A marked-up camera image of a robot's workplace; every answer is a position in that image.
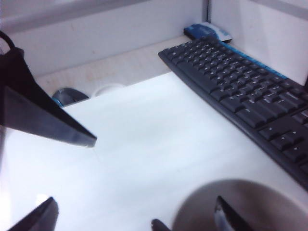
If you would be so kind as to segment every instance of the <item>blue keyboard trim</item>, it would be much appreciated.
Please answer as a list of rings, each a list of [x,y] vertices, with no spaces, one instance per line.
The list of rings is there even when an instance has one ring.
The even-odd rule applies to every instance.
[[[265,64],[263,64],[263,63],[261,63],[261,62],[255,60],[254,58],[248,56],[247,54],[244,54],[243,52],[241,52],[241,51],[235,49],[234,47],[232,47],[232,46],[230,46],[230,45],[228,45],[228,44],[226,44],[226,43],[224,43],[224,42],[222,42],[222,41],[219,41],[219,42],[221,43],[221,45],[225,46],[226,48],[232,50],[233,52],[235,52],[235,53],[237,53],[237,54],[239,54],[239,55],[241,55],[241,56],[244,57],[245,59],[248,59],[248,60],[254,62],[255,64],[257,64],[257,65],[261,66],[262,68],[264,68],[264,69],[266,69],[266,70],[272,72],[273,74],[278,75],[280,78],[288,79],[287,76],[284,76],[283,74],[281,74],[281,73],[275,71],[274,69],[270,68],[269,66],[266,66]]]

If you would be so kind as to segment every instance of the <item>black cable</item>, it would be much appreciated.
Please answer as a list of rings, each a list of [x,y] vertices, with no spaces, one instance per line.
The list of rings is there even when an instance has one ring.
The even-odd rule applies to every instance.
[[[13,41],[10,39],[10,37],[7,36],[7,35],[6,35],[4,32],[2,32],[1,30],[0,30],[0,38],[2,38],[2,39],[9,45],[10,49],[12,49],[12,48],[15,47],[15,45],[14,45]]]

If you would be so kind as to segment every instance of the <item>black plastic object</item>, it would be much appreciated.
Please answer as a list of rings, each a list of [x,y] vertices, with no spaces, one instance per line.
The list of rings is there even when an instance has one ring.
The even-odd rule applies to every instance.
[[[158,54],[308,191],[308,91],[213,37]]]
[[[305,82],[305,89],[308,90],[308,76],[307,76],[307,79],[306,79],[306,82]]]
[[[53,96],[61,105],[66,106],[79,101],[87,100],[89,97],[73,88],[62,88],[57,90]]]
[[[40,88],[23,55],[24,51],[14,46],[0,55],[0,124],[59,141],[94,146],[97,138]]]
[[[151,222],[152,231],[171,231],[168,227],[158,219],[154,219]]]
[[[216,200],[214,218],[218,231],[253,231],[221,196],[218,196]]]
[[[50,197],[8,231],[53,231],[58,214],[58,205]]]

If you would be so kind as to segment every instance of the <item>keyboard key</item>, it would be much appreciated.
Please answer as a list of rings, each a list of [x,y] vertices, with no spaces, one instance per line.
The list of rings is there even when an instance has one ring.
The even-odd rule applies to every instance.
[[[242,56],[240,56],[239,54],[236,54],[233,56],[234,59],[238,60],[238,61],[241,61],[243,60],[244,58]]]
[[[230,63],[234,61],[234,59],[231,58],[231,57],[226,57],[226,58],[224,58],[223,60],[224,60],[224,61],[227,61],[227,62],[230,62]]]
[[[264,107],[260,106],[258,103],[255,103],[251,100],[243,102],[243,105],[248,108],[250,111],[256,113],[261,117],[265,122],[273,120],[275,117],[272,113],[266,110]]]
[[[207,69],[207,68],[202,68],[202,69],[199,70],[199,72],[200,72],[201,74],[205,74],[205,73],[208,72],[208,69]]]
[[[257,69],[257,71],[264,76],[269,74],[267,70],[265,70],[264,68],[259,68]]]
[[[298,88],[293,88],[290,90],[290,92],[293,94],[293,95],[296,95],[296,96],[300,96],[301,94],[303,94],[303,92],[298,89]]]
[[[219,49],[220,49],[221,51],[225,51],[225,50],[227,50],[227,48],[226,48],[226,47],[224,47],[224,46],[221,46]]]
[[[180,54],[179,52],[174,51],[168,55],[168,58],[172,60],[173,58],[177,57],[179,54]]]
[[[214,69],[218,72],[218,71],[222,71],[223,70],[223,68],[224,68],[224,66],[223,65],[218,65],[218,66],[215,66],[214,67]]]
[[[203,57],[198,56],[199,58],[199,63],[202,64],[203,66],[206,65],[206,61],[204,60]]]
[[[300,146],[294,146],[283,152],[292,162],[299,162],[307,156],[307,151]]]
[[[223,71],[222,71],[222,74],[225,74],[225,75],[229,75],[231,72],[230,72],[230,70],[228,70],[228,69],[224,69]]]
[[[288,82],[283,82],[280,84],[283,88],[289,90],[290,88],[292,88],[292,85]]]
[[[233,61],[233,62],[230,62],[229,64],[230,64],[230,66],[234,66],[234,67],[238,67],[238,66],[241,65],[241,63],[239,61]]]
[[[260,87],[260,84],[257,82],[250,82],[250,83],[247,83],[246,86],[251,87],[252,89],[256,89]]]
[[[274,83],[272,81],[270,81],[270,80],[266,80],[266,81],[261,83],[261,86],[263,86],[265,88],[270,88],[273,85],[274,85]]]
[[[251,64],[249,67],[250,67],[251,69],[253,69],[253,70],[256,70],[256,69],[259,68],[259,66],[256,65],[256,64]]]
[[[274,104],[282,108],[286,113],[291,112],[295,109],[295,107],[286,100],[279,100]]]
[[[235,75],[229,75],[225,77],[224,80],[228,83],[233,83],[237,80],[237,77]]]
[[[195,81],[200,87],[202,87],[207,93],[211,93],[213,90],[217,89],[216,84],[214,84],[210,79],[206,78],[204,75],[199,73],[196,69],[185,63],[179,63],[178,67],[185,72],[193,81]]]
[[[194,68],[196,68],[197,70],[200,70],[200,69],[204,68],[204,65],[199,63],[199,64],[195,65]]]
[[[240,92],[245,94],[245,95],[251,93],[252,91],[253,91],[253,89],[250,88],[250,87],[243,87],[243,88],[240,89]]]
[[[233,96],[233,95],[235,95],[235,94],[237,94],[237,93],[240,93],[240,92],[239,92],[236,88],[234,88],[234,87],[228,88],[228,89],[226,89],[225,91],[229,94],[229,96]]]
[[[292,116],[293,119],[295,119],[297,122],[301,124],[308,123],[308,110],[305,110],[301,113],[298,113],[294,116]]]
[[[303,135],[299,134],[297,131],[289,131],[284,135],[292,144],[302,141]]]
[[[212,59],[216,59],[217,55],[214,54],[214,53],[211,53],[211,54],[210,54],[210,57],[211,57]]]
[[[211,93],[211,96],[214,97],[214,99],[216,99],[217,101],[221,101],[229,95],[224,90],[215,90]]]
[[[300,108],[305,105],[305,102],[294,96],[293,94],[286,92],[279,95],[282,99],[287,100],[290,104],[294,105],[296,108]]]
[[[213,60],[210,62],[210,66],[217,66],[218,65],[218,62]]]
[[[239,89],[239,88],[243,87],[244,84],[241,81],[235,81],[235,82],[231,83],[231,86]]]
[[[259,100],[257,103],[269,112],[271,112],[276,118],[281,117],[285,114],[285,111],[281,107],[265,99]]]
[[[163,50],[163,53],[164,53],[165,55],[168,55],[169,53],[171,53],[171,50],[170,50],[169,48],[164,49],[164,50]]]
[[[259,131],[259,133],[268,141],[280,136],[285,132],[286,130],[283,130],[281,127],[278,126],[268,126],[267,128],[264,128]]]
[[[214,70],[213,68],[211,68],[211,70],[209,71],[209,73],[212,74],[212,75],[216,75],[216,74],[217,74],[217,71]]]
[[[203,70],[204,70],[204,72],[208,72],[209,70],[211,70],[211,66],[208,65],[208,64],[205,64],[203,69],[201,69],[200,71],[203,71]]]
[[[176,53],[180,54],[181,52],[183,52],[185,50],[185,47],[183,47],[183,46],[175,46],[175,47],[171,47],[168,50],[169,51],[167,52],[167,54],[170,54],[172,52],[176,52]]]
[[[288,140],[284,135],[275,138],[271,141],[271,143],[278,148],[280,151],[283,151],[289,147],[292,146],[292,143],[290,140]]]
[[[212,70],[206,72],[204,74],[204,77],[206,77],[207,79],[212,79],[212,78],[215,78],[217,75],[215,72],[213,72]]]
[[[255,71],[253,71],[253,70],[245,71],[243,74],[244,74],[245,76],[250,77],[250,78],[252,78],[252,77],[254,77],[254,76],[257,75],[257,73],[256,73]]]
[[[237,112],[236,115],[253,128],[257,128],[264,124],[263,119],[258,114],[247,108]]]
[[[199,59],[194,58],[192,61],[190,61],[190,63],[191,63],[193,66],[198,65],[198,64],[199,64]]]
[[[255,92],[255,91],[252,92],[252,93],[249,93],[247,96],[252,101],[258,101],[259,99],[262,99],[262,95],[258,92]]]
[[[191,62],[193,59],[194,59],[194,56],[193,56],[193,55],[189,55],[189,56],[184,57],[184,60],[185,60],[186,62]]]
[[[184,57],[183,56],[176,57],[176,58],[172,59],[172,62],[175,65],[178,64],[179,62],[184,62]]]
[[[228,74],[224,74],[223,72],[218,72],[217,73],[217,76],[218,77],[222,77],[222,78],[225,78]]]
[[[279,100],[278,95],[276,95],[275,93],[270,93],[264,96],[264,99],[270,101],[270,102],[274,102]]]
[[[226,50],[225,53],[226,53],[227,55],[233,55],[233,52],[230,51],[230,50]]]
[[[187,57],[187,56],[190,55],[190,53],[189,53],[188,51],[185,51],[184,53],[182,53],[182,55],[183,55],[184,57]]]
[[[282,78],[278,77],[278,76],[275,76],[275,77],[272,77],[270,78],[271,81],[273,81],[274,83],[281,83],[282,82]]]
[[[245,60],[243,61],[243,64],[246,64],[246,65],[251,64],[251,61],[245,59]]]
[[[243,83],[243,84],[246,84],[247,82],[249,82],[249,79],[247,79],[247,78],[245,78],[245,77],[240,77],[240,78],[238,79],[238,81],[240,81],[240,82]]]
[[[211,59],[210,57],[207,56],[207,57],[204,59],[204,61],[205,61],[206,63],[209,63],[209,62],[212,61],[212,59]]]
[[[248,68],[246,66],[242,65],[242,66],[239,66],[236,70],[238,70],[241,73],[244,73],[245,71],[248,70]]]
[[[260,93],[261,95],[265,95],[266,93],[269,92],[269,90],[265,87],[260,87],[256,89],[256,92]]]
[[[248,100],[248,97],[246,95],[244,95],[243,93],[235,94],[233,97],[236,98],[236,100],[239,101],[239,102],[243,102],[245,100]]]
[[[282,87],[278,86],[278,85],[273,86],[269,90],[270,90],[270,92],[275,93],[277,95],[284,92],[284,89]]]
[[[222,82],[222,83],[219,83],[219,84],[218,84],[218,87],[219,87],[220,89],[222,89],[222,90],[225,90],[225,89],[227,89],[227,88],[230,88],[231,86],[230,86],[230,84],[227,83],[227,82]]]
[[[220,101],[222,105],[231,110],[232,112],[237,112],[244,108],[244,106],[237,101],[235,97],[228,97],[222,101]]]
[[[302,94],[300,96],[303,100],[308,101],[308,94]]]
[[[264,80],[264,77],[263,76],[261,76],[261,75],[257,75],[257,76],[255,76],[255,77],[252,77],[252,80],[254,81],[254,82],[262,82],[263,80]]]
[[[217,84],[219,84],[219,83],[222,83],[224,80],[223,80],[223,78],[222,77],[214,77],[214,78],[212,78],[212,81],[217,85]]]

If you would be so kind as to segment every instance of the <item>wall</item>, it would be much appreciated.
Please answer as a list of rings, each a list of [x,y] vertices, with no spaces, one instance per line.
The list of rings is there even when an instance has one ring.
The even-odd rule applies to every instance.
[[[211,22],[232,44],[304,84],[308,75],[308,3],[299,0],[213,0]]]
[[[177,37],[183,27],[202,21],[205,13],[203,0],[105,0],[101,6],[83,6],[80,13],[68,12],[67,18],[42,4],[49,9],[48,17],[24,16],[28,20],[23,24],[20,18],[12,19],[17,10],[5,12],[13,11],[10,2],[15,0],[2,3],[7,17],[2,26],[16,46],[25,50],[27,64],[36,77]]]

